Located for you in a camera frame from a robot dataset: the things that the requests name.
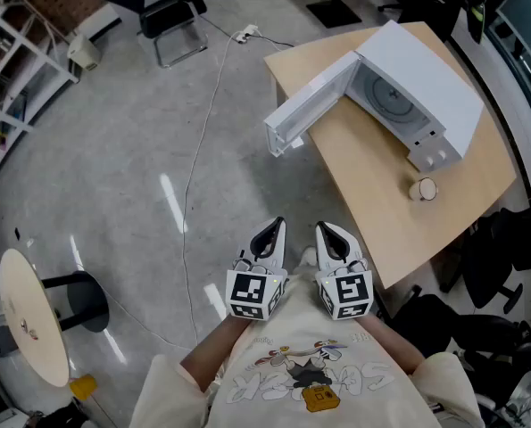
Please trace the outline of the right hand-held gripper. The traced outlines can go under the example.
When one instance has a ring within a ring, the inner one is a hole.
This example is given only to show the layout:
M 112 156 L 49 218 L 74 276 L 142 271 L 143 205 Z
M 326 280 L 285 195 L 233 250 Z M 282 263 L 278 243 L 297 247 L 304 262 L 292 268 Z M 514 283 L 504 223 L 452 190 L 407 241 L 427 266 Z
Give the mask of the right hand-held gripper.
M 333 320 L 365 316 L 373 303 L 373 277 L 356 238 L 342 227 L 315 226 L 319 296 Z

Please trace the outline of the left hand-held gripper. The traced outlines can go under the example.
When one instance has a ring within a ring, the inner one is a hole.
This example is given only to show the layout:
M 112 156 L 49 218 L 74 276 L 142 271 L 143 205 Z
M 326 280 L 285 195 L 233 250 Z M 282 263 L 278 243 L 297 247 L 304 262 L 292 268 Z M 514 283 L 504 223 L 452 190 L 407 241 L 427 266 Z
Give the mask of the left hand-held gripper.
M 242 250 L 227 272 L 226 306 L 233 317 L 268 321 L 285 293 L 288 281 L 283 269 L 286 221 L 272 219 Z

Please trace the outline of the small beige round object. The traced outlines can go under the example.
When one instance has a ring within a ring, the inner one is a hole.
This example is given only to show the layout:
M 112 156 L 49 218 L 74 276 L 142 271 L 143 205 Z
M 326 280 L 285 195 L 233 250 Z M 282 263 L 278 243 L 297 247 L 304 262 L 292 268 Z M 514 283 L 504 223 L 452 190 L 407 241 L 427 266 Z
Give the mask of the small beige round object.
M 430 177 L 421 178 L 409 189 L 409 197 L 415 202 L 431 202 L 437 194 L 438 187 Z

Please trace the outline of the white microwave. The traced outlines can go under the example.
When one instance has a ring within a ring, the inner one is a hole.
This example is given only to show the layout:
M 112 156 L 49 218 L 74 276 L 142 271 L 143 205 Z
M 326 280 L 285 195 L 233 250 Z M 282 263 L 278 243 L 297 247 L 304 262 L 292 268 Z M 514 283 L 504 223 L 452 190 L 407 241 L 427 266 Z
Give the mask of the white microwave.
M 408 149 L 420 172 L 460 161 L 484 109 L 449 65 L 407 29 L 389 21 L 264 120 L 270 152 L 291 143 L 348 96 Z

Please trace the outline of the person's left forearm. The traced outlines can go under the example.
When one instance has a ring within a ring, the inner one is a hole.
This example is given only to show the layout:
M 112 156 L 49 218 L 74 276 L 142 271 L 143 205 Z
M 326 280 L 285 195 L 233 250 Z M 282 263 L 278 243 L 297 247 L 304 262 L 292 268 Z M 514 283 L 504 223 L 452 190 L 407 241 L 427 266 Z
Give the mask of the person's left forearm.
M 191 375 L 201 392 L 206 392 L 221 365 L 229 356 L 237 340 L 251 320 L 228 315 L 180 362 Z

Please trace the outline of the person's right forearm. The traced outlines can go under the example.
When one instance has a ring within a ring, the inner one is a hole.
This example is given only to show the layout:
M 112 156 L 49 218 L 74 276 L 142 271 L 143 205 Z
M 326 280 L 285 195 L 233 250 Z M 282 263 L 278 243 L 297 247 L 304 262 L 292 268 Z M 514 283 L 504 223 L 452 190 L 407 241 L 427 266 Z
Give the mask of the person's right forearm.
M 355 321 L 383 347 L 405 374 L 412 375 L 425 361 L 425 357 L 413 344 L 373 314 L 356 317 Z

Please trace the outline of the person's light shoe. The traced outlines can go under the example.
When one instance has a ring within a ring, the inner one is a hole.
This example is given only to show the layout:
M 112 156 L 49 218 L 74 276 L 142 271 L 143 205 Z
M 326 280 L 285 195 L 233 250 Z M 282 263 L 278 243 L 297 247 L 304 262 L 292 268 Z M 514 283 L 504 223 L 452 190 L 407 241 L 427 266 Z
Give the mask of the person's light shoe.
M 307 246 L 299 260 L 299 263 L 296 268 L 317 268 L 318 267 L 318 256 L 317 251 L 314 246 Z

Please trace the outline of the person's cream printed t-shirt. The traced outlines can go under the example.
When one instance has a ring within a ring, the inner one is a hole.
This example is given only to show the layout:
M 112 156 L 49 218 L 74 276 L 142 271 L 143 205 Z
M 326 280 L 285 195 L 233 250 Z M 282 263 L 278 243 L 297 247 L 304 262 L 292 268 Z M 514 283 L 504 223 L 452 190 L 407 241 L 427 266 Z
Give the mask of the person's cream printed t-shirt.
M 289 280 L 272 318 L 252 322 L 206 392 L 154 357 L 129 428 L 485 428 L 460 361 L 407 375 L 355 319 L 335 321 L 311 276 Z

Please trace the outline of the black round table base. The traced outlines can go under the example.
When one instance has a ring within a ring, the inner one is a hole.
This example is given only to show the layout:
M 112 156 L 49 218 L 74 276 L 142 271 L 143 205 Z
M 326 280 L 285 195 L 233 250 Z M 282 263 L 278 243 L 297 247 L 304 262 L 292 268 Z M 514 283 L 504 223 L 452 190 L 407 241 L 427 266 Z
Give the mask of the black round table base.
M 96 279 L 86 271 L 42 280 L 45 289 L 67 287 L 70 317 L 59 320 L 62 331 L 82 325 L 92 333 L 101 333 L 109 324 L 110 310 L 106 295 Z

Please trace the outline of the white power strip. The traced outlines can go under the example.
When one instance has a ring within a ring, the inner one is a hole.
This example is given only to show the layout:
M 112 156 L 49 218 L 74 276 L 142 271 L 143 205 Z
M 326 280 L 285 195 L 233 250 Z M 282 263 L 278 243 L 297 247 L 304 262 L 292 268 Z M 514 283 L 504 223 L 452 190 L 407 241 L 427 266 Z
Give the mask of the white power strip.
M 258 27 L 254 24 L 247 25 L 243 30 L 239 30 L 235 35 L 235 40 L 239 44 L 246 44 L 249 37 L 258 34 Z

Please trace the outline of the black square table base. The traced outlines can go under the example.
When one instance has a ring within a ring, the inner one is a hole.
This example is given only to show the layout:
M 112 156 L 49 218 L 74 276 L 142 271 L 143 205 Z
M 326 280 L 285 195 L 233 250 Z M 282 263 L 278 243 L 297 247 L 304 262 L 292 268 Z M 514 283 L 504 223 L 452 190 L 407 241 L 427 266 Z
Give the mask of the black square table base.
M 361 23 L 362 19 L 342 0 L 326 0 L 307 4 L 306 8 L 327 29 Z

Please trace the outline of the round wooden side table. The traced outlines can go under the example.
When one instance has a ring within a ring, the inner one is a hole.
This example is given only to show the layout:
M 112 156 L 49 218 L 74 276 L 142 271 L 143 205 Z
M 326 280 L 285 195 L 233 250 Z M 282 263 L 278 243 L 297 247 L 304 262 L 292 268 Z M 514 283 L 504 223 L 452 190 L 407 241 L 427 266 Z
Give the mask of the round wooden side table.
M 57 316 L 35 269 L 12 248 L 0 259 L 0 298 L 6 324 L 27 363 L 51 385 L 66 386 L 71 368 Z

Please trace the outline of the black cantilever chair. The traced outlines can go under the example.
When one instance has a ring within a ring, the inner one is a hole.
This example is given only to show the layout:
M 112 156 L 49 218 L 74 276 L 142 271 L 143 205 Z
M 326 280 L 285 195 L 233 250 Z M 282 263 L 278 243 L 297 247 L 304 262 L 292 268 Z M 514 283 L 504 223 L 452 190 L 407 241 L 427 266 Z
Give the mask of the black cantilever chair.
M 145 0 L 106 1 L 138 16 L 139 33 L 152 41 L 157 64 L 163 69 L 168 69 L 208 47 L 208 37 L 199 28 L 201 16 L 207 12 L 203 0 L 159 0 L 152 4 L 147 4 Z M 182 29 L 195 37 L 196 46 L 171 61 L 163 60 L 159 49 L 160 40 Z

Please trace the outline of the small cream bin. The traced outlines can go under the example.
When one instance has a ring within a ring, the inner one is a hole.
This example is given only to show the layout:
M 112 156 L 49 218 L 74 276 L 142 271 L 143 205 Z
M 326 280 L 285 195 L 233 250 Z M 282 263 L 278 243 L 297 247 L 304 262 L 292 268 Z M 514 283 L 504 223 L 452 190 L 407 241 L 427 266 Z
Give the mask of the small cream bin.
M 78 34 L 72 39 L 67 56 L 84 70 L 93 70 L 101 60 L 99 50 L 84 34 Z

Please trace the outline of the white shelf unit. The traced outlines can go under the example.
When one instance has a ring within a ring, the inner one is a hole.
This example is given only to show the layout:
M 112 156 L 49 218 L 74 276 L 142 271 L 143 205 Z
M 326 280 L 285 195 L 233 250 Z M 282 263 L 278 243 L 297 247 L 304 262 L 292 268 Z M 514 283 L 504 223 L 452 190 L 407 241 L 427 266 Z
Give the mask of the white shelf unit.
M 79 82 L 67 44 L 21 0 L 0 0 L 0 166 L 37 115 Z

